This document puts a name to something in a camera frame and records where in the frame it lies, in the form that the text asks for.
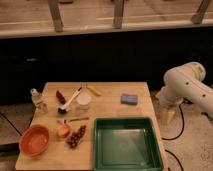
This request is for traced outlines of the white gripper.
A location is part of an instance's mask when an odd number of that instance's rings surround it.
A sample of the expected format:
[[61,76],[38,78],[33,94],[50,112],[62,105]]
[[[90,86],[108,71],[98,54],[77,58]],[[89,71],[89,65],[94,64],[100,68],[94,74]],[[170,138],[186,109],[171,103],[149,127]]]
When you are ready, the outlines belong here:
[[175,115],[173,110],[182,103],[182,98],[168,87],[162,87],[156,95],[162,108],[161,121],[164,125],[171,122]]

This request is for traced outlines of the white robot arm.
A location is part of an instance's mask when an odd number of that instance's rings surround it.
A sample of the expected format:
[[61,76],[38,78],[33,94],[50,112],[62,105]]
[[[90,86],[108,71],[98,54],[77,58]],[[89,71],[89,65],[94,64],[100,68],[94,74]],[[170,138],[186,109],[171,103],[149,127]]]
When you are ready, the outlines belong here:
[[203,83],[205,76],[206,70],[199,62],[189,62],[165,72],[164,86],[156,94],[164,124],[172,120],[175,107],[184,99],[197,105],[213,124],[213,88]]

